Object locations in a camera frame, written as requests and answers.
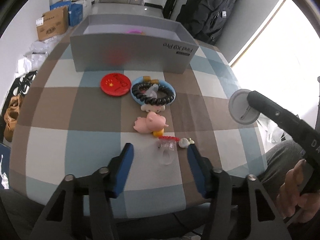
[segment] tablecloth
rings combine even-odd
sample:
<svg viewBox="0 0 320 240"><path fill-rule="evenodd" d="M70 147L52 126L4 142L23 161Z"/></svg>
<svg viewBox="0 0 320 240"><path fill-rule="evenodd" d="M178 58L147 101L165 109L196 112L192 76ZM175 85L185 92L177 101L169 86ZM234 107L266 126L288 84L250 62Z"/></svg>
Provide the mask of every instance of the tablecloth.
<svg viewBox="0 0 320 240"><path fill-rule="evenodd" d="M102 92L110 71L76 72L67 35L49 55L25 97L13 136L10 187L46 204L66 174L92 174L134 146L124 192L112 200L116 218L139 218L183 210L206 202L197 192L187 150L177 147L171 164L163 162L152 134L133 129L145 117L130 93L116 98ZM183 74L116 71L131 81L148 75L169 82L176 99L160 114L165 135L192 138L199 152L231 175L260 174L267 163L257 124L237 124L228 99L240 88L219 50L200 47Z"/></svg>

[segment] pink pig toy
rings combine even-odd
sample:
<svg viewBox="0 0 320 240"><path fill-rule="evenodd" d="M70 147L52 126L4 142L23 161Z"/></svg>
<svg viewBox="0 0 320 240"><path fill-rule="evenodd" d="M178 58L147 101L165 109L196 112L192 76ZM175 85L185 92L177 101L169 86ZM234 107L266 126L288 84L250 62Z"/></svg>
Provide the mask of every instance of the pink pig toy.
<svg viewBox="0 0 320 240"><path fill-rule="evenodd" d="M165 123L165 117L156 114L155 112L149 112L147 118L138 117L134 122L134 129L139 133L151 133L161 131L164 127L168 127Z"/></svg>

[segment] gray box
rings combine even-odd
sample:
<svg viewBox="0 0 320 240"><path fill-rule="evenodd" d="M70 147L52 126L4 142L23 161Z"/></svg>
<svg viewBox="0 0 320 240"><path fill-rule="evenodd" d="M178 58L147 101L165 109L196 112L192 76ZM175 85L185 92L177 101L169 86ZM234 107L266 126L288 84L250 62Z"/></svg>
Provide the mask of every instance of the gray box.
<svg viewBox="0 0 320 240"><path fill-rule="evenodd" d="M128 33L140 30L144 33ZM181 74L198 45L178 22L141 15L89 15L70 36L76 71L145 70Z"/></svg>

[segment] shoe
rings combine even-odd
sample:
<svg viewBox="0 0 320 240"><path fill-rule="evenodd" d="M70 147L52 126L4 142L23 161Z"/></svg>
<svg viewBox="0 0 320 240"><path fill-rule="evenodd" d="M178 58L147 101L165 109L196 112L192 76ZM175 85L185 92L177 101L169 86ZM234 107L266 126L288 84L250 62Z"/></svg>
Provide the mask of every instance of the shoe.
<svg viewBox="0 0 320 240"><path fill-rule="evenodd" d="M15 111L11 111L8 114L7 124L4 128L4 133L3 133L4 138L8 142L12 142L13 132L14 132L14 129L16 128L18 116L19 116L19 112L15 112Z"/></svg>
<svg viewBox="0 0 320 240"><path fill-rule="evenodd" d="M22 95L17 95L17 96L13 96L10 99L10 103L9 106L7 108L7 110L5 111L4 114L4 121L7 122L8 116L10 112L20 112L20 107L22 105L23 102L23 97Z"/></svg>

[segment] red badge with yellow stars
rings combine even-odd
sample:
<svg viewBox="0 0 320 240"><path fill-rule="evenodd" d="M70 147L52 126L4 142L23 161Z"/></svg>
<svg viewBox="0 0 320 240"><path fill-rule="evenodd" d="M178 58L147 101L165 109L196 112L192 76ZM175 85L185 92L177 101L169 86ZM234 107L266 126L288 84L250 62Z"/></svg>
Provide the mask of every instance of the red badge with yellow stars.
<svg viewBox="0 0 320 240"><path fill-rule="evenodd" d="M120 97L130 91L130 79L120 73L105 75L100 82L100 87L108 95Z"/></svg>

